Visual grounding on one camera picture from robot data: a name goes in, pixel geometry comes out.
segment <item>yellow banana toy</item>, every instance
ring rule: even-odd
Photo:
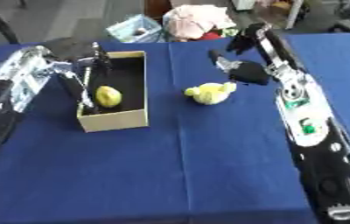
[[[185,95],[201,104],[213,105],[225,101],[231,93],[236,90],[236,84],[233,82],[206,83],[199,87],[189,87],[185,91]]]

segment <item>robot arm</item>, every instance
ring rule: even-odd
[[[268,24],[251,25],[234,38],[228,50],[241,53],[252,46],[267,62],[264,70],[256,64],[253,69],[243,67],[247,64],[228,61],[217,53],[210,55],[235,81],[266,85],[272,77],[279,83],[276,105],[313,212],[321,223],[350,221],[349,135],[334,117],[321,86]]]
[[[93,66],[109,68],[110,60],[97,43],[62,38],[22,48],[0,64],[0,145],[53,76],[59,77],[77,102],[88,109],[96,109],[87,88],[73,72],[75,64],[90,73]]]

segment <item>yellow potato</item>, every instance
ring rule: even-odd
[[[101,86],[96,90],[96,100],[104,108],[113,108],[121,103],[122,94],[112,87]]]

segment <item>table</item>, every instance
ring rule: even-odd
[[[350,34],[289,36],[350,130]],[[102,43],[145,50],[150,127],[85,134],[56,79],[0,150],[2,223],[313,223],[274,105],[243,86],[201,106],[181,90],[225,81],[207,58],[228,39]],[[0,60],[19,46],[0,46]],[[232,59],[262,61],[255,50]]]

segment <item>screw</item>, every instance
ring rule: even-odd
[[[341,144],[340,143],[332,143],[330,145],[330,150],[334,151],[334,152],[340,151],[341,150]]]

